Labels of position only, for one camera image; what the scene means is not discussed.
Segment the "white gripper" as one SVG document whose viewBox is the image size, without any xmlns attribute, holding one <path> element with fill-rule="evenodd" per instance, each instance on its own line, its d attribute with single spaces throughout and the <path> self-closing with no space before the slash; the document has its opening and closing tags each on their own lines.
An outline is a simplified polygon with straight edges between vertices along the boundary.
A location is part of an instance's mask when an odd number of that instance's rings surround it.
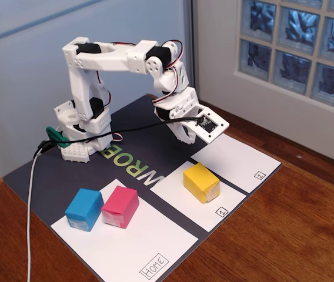
<svg viewBox="0 0 334 282">
<path fill-rule="evenodd" d="M 195 117 L 198 112 L 199 101 L 195 88 L 187 87 L 181 93 L 170 96 L 154 106 L 154 114 L 160 120 L 172 120 L 176 118 Z M 194 144 L 196 133 L 181 125 L 180 122 L 169 123 L 168 128 L 175 137 L 186 144 Z"/>
</svg>

